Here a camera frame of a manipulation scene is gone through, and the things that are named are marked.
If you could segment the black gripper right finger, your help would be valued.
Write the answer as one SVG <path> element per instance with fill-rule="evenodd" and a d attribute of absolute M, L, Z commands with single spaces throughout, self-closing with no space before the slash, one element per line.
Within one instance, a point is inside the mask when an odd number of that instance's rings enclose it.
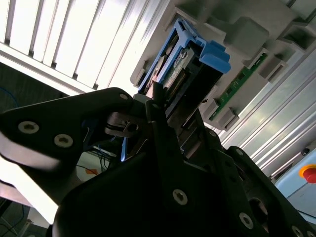
<path fill-rule="evenodd" d="M 218 204 L 214 221 L 221 236 L 314 237 L 315 230 L 239 147 L 223 148 L 203 124 L 198 109 L 178 115 L 177 136 L 188 163 L 213 175 Z"/>

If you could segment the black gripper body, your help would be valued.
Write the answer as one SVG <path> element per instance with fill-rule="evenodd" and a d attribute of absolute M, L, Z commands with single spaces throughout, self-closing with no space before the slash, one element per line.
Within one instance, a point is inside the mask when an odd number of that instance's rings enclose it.
<path fill-rule="evenodd" d="M 264 237 L 232 159 L 196 166 L 180 155 L 139 154 L 62 201 L 55 237 Z"/>

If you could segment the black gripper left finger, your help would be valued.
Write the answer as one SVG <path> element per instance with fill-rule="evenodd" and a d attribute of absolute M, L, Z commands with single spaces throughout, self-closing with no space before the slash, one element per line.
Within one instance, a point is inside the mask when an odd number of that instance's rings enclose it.
<path fill-rule="evenodd" d="M 169 97 L 161 87 L 153 98 L 114 87 L 6 111 L 0 116 L 0 180 L 31 206 L 59 206 L 70 191 L 71 201 L 144 196 L 189 205 L 175 134 L 191 115 L 191 99 Z M 131 142 L 126 162 L 71 185 L 80 155 L 114 136 Z"/>

